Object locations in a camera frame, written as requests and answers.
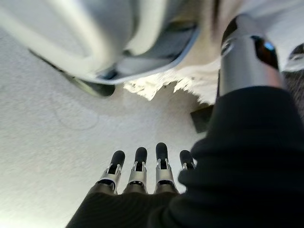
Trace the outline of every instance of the robotic finger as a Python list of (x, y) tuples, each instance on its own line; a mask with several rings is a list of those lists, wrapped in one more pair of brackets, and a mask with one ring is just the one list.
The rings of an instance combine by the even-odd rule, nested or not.
[(195, 164), (189, 151), (180, 152), (180, 162), (183, 170), (195, 169)]
[(124, 159), (124, 152), (116, 151), (112, 156), (110, 165), (106, 168), (100, 180), (90, 189), (88, 194), (102, 192), (109, 195), (117, 195), (117, 186), (121, 177)]
[(163, 192), (179, 193), (174, 183), (166, 144), (160, 142), (156, 145), (156, 159), (156, 186), (154, 194)]
[(127, 187), (123, 191), (124, 194), (131, 192), (148, 194), (146, 162), (147, 150), (143, 147), (140, 147), (136, 151), (134, 165), (131, 169)]

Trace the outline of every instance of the black fabric sleeve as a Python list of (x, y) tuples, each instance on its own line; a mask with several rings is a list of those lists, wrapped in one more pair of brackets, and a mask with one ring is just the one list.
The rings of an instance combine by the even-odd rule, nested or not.
[(303, 227), (304, 129), (290, 94), (252, 87), (220, 97), (208, 135), (182, 171), (186, 193), (149, 227)]

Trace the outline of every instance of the black knit sleeve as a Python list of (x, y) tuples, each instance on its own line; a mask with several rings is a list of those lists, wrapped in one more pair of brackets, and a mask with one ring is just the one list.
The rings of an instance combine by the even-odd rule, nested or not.
[(303, 227), (304, 130), (284, 90), (253, 87), (218, 99), (208, 135), (182, 171), (186, 193), (149, 227)]

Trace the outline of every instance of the black fingertip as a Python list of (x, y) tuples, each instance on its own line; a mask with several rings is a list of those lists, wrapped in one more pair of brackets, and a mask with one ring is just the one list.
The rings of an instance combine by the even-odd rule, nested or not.
[(135, 154), (135, 161), (138, 163), (146, 163), (147, 162), (147, 150), (144, 147), (140, 147), (137, 149), (136, 154)]
[(124, 165), (125, 154), (123, 151), (116, 151), (111, 159), (111, 163), (116, 166), (120, 164), (121, 167)]
[(168, 149), (166, 144), (160, 142), (156, 145), (156, 159), (165, 160), (168, 158)]
[(180, 162), (181, 165), (183, 165), (184, 163), (187, 164), (193, 163), (193, 158), (189, 151), (184, 150), (180, 152)]

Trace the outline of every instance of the silver metal cylinder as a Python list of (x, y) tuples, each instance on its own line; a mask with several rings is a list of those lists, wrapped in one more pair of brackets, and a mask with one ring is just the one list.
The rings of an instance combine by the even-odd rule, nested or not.
[(223, 36), (219, 95), (254, 86), (284, 89), (284, 77), (274, 45), (254, 20), (240, 15)]

